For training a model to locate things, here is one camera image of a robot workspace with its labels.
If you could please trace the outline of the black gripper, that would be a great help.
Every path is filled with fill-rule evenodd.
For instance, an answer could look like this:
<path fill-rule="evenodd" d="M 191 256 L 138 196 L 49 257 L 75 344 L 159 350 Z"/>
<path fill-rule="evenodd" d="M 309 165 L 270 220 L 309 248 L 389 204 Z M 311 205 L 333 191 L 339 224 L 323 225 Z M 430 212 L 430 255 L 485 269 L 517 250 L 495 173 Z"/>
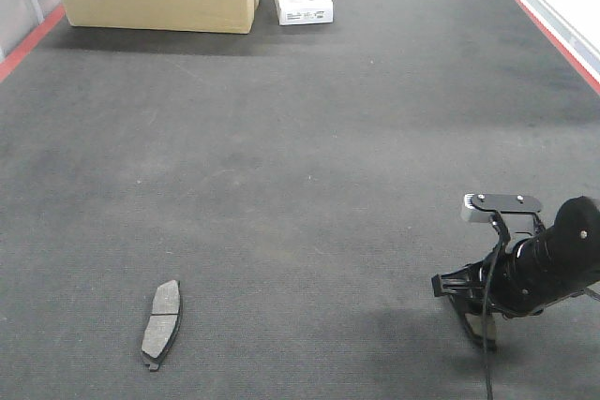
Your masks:
<path fill-rule="evenodd" d="M 538 315 L 553 303 L 553 237 L 501 236 L 484 259 L 435 274 L 431 284 L 433 295 L 448 296 L 461 314 Z"/>

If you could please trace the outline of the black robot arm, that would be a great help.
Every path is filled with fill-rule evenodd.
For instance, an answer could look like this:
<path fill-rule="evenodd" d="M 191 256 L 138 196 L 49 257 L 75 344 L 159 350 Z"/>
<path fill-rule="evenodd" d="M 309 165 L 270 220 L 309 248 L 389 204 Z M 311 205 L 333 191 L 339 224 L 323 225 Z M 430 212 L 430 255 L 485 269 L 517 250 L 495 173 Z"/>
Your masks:
<path fill-rule="evenodd" d="M 488 307 L 508 318 L 537 315 L 599 280 L 599 203 L 567 200 L 554 223 L 539 218 L 538 199 L 472 193 L 463 218 L 489 223 L 498 243 L 484 259 L 432 277 L 433 293 L 458 301 L 460 311 Z"/>

